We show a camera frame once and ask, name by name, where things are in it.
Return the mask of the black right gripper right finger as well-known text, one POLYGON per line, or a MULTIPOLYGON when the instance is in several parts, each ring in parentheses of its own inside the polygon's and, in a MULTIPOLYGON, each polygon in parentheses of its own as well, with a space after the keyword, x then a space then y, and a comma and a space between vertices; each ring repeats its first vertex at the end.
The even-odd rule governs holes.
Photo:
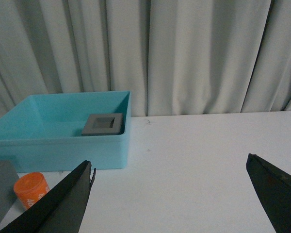
POLYGON ((291 233, 291 175, 255 154, 248 154, 246 170, 274 230, 291 233))

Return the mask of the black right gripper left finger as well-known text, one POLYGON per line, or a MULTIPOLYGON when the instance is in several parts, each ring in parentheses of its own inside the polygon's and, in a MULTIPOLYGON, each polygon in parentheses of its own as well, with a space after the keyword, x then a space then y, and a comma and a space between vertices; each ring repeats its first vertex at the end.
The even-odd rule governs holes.
POLYGON ((96 170, 83 161, 1 233, 77 233, 83 220, 96 170))

